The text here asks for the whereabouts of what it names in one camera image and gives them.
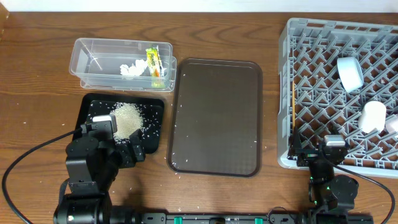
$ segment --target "green strip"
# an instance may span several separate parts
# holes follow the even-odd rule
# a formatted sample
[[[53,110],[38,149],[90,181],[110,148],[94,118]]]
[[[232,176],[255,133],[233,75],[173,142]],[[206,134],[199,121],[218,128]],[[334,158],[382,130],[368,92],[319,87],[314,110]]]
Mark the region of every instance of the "green strip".
[[[182,224],[182,217],[174,217],[174,224]]]
[[[254,224],[262,224],[262,218],[255,218]]]

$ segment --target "black tray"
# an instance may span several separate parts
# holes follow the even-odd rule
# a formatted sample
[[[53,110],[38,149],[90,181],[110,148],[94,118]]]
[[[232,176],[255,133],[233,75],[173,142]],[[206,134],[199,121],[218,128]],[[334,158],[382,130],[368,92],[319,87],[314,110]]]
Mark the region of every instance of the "black tray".
[[[256,63],[185,60],[174,96],[172,170],[235,177],[259,172],[262,71]]]
[[[92,121],[93,116],[107,115],[115,109],[116,103],[134,103],[142,110],[144,119],[143,137],[141,140],[145,153],[154,153],[159,146],[160,130],[162,127],[164,103],[162,100],[151,98],[139,98],[126,95],[106,95],[89,93],[83,97],[80,106],[76,128],[85,122]],[[73,135],[73,139],[80,138],[81,133]]]

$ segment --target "plastic bin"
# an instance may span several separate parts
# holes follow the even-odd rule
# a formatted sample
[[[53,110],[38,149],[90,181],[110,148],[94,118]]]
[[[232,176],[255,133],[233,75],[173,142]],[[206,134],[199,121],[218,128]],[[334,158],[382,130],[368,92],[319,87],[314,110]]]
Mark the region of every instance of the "plastic bin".
[[[146,49],[159,48],[164,75],[152,77],[148,68],[140,76],[121,75],[121,65],[147,60]],[[81,79],[83,88],[100,90],[173,91],[177,60],[173,47],[165,42],[88,39],[75,42],[69,72]]]
[[[358,59],[364,76],[362,88],[351,93],[344,90],[336,66],[341,57]],[[295,113],[303,147],[314,147],[335,127],[351,146],[342,167],[364,175],[398,178],[397,134],[366,134],[358,127],[362,107],[372,100],[387,107],[388,121],[397,116],[398,26],[292,18],[279,38],[279,76],[277,159],[282,167],[308,169],[297,167],[296,158],[287,156]]]

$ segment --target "white background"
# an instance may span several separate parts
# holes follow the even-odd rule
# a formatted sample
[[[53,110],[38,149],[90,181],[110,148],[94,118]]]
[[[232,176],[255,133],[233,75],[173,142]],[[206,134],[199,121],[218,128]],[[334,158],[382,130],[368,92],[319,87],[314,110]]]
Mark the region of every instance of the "white background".
[[[398,12],[398,0],[0,0],[0,2],[11,12]]]

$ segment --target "crumpled white paper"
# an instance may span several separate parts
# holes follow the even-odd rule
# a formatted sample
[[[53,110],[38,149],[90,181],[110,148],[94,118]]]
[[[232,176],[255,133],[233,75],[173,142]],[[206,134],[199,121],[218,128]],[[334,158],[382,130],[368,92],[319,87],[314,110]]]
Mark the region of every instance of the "crumpled white paper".
[[[128,65],[121,65],[120,74],[127,76],[140,76],[144,73],[147,67],[148,63],[143,59],[136,60],[136,65],[132,64],[131,67]]]

